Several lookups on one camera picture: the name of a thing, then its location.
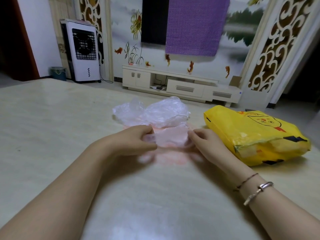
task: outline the black grille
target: black grille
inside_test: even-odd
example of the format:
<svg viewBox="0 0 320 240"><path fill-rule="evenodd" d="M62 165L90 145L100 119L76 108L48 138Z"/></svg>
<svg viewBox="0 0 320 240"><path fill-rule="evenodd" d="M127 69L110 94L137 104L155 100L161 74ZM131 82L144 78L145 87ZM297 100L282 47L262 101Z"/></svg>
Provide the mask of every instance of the black grille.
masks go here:
<svg viewBox="0 0 320 240"><path fill-rule="evenodd" d="M94 32L72 29L75 53L78 60L96 60Z"/></svg>

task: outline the person's left arm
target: person's left arm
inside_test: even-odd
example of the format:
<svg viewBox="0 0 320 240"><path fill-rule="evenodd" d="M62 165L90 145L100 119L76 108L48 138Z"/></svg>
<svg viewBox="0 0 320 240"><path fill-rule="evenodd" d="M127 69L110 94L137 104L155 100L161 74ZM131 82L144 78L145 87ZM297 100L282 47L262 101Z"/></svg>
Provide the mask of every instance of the person's left arm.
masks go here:
<svg viewBox="0 0 320 240"><path fill-rule="evenodd" d="M102 173L117 156L139 155L157 149L142 141L153 133L138 125L104 137L84 152L46 189L0 229L0 239L79 239Z"/></svg>

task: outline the yellow plastic package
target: yellow plastic package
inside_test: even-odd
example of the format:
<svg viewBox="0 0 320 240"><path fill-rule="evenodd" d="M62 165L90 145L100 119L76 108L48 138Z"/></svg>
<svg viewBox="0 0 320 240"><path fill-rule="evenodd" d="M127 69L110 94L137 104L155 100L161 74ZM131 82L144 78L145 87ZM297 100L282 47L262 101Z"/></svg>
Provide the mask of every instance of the yellow plastic package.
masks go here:
<svg viewBox="0 0 320 240"><path fill-rule="evenodd" d="M206 125L248 166L275 164L305 154L310 140L286 121L261 111L236 112L215 106L204 113Z"/></svg>

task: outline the forearm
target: forearm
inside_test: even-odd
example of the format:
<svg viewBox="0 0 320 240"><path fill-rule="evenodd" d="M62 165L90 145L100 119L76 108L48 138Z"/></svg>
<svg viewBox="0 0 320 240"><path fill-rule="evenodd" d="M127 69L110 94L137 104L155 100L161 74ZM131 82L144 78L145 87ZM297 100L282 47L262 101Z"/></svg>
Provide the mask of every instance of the forearm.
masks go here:
<svg viewBox="0 0 320 240"><path fill-rule="evenodd" d="M214 161L235 185L253 175L250 167L238 160L232 153L223 152ZM241 187L240 193L246 199L266 183L256 175ZM293 203L274 187L268 187L254 198L249 206L272 239L316 239L320 235L320 221Z"/></svg>
<svg viewBox="0 0 320 240"><path fill-rule="evenodd" d="M0 230L0 239L78 239L103 167L84 151Z"/></svg>

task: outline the air cooler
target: air cooler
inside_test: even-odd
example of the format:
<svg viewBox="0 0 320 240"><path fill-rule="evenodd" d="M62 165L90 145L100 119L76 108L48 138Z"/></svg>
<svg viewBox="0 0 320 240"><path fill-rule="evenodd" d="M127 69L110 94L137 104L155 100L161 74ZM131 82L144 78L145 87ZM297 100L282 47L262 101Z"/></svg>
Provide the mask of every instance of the air cooler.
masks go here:
<svg viewBox="0 0 320 240"><path fill-rule="evenodd" d="M96 27L70 19L60 23L71 79L77 83L101 82Z"/></svg>

